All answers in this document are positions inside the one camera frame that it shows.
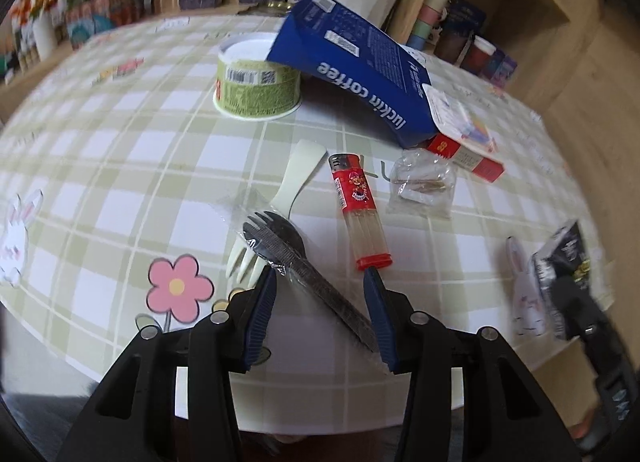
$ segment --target pink flower sticker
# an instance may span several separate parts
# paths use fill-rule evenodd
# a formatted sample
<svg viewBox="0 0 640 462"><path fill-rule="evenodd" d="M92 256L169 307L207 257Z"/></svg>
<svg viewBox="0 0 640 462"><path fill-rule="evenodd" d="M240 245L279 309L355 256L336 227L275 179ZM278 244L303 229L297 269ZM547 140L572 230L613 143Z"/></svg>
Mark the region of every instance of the pink flower sticker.
<svg viewBox="0 0 640 462"><path fill-rule="evenodd" d="M174 264L165 258L154 260L149 266L148 278L153 287L146 295L146 305L158 314L172 314L180 323L196 321L200 313L198 302L213 295L213 283L198 274L199 269L198 261L190 254L180 256Z"/></svg>

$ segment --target red and white box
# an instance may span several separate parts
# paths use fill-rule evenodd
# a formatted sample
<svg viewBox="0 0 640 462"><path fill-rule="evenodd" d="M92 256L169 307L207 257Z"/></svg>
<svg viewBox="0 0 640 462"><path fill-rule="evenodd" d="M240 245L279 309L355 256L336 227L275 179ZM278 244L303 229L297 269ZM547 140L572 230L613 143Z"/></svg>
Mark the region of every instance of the red and white box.
<svg viewBox="0 0 640 462"><path fill-rule="evenodd" d="M488 128L464 103L431 85L422 88L438 133L420 146L494 182L504 172L504 164Z"/></svg>

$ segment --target qr code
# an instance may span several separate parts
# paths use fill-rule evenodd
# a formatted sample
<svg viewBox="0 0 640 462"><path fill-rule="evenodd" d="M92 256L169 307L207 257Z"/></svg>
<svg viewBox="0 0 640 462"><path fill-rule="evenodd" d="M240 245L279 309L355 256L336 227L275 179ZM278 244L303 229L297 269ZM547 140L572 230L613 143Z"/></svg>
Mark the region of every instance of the qr code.
<svg viewBox="0 0 640 462"><path fill-rule="evenodd" d="M324 12L331 12L334 10L335 2L333 0L313 0L313 2L324 10Z"/></svg>
<svg viewBox="0 0 640 462"><path fill-rule="evenodd" d="M276 71L275 70L267 70L262 73L260 78L261 85L273 85L276 83Z"/></svg>

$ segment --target white plastic fork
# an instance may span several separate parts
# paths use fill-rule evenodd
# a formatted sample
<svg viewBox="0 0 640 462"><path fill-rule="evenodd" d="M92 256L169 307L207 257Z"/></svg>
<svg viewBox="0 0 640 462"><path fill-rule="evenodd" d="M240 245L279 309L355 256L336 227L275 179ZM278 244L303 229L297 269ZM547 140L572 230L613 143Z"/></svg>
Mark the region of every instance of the white plastic fork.
<svg viewBox="0 0 640 462"><path fill-rule="evenodd" d="M291 213L293 201L325 153L326 148L324 146L311 140L301 139L296 143L293 152L289 156L289 162L287 163L287 169L282 178L282 184L280 184L278 192L270 202L270 205L287 220ZM236 283L242 281L252 260L255 258L254 268L248 283L248 288L254 288L267 263L262 258L257 258L256 254L249 249L246 242L240 238L240 236L236 238L231 248L229 259L226 262L226 277L231 278L234 267L241 256L242 261L238 267Z"/></svg>

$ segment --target bunny sticker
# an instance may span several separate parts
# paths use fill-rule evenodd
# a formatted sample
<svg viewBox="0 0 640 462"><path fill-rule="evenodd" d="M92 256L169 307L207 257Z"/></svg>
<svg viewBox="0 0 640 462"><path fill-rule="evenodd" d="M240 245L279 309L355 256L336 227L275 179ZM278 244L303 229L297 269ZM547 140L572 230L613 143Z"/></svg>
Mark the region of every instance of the bunny sticker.
<svg viewBox="0 0 640 462"><path fill-rule="evenodd" d="M34 191L24 202L16 194L6 211L4 234L0 238L0 275L2 281L18 285L29 245L29 226L42 205L42 191Z"/></svg>
<svg viewBox="0 0 640 462"><path fill-rule="evenodd" d="M545 307L533 276L532 261L515 236L507 238L506 249L514 279L513 321L516 333L520 336L527 333L542 336L546 329Z"/></svg>

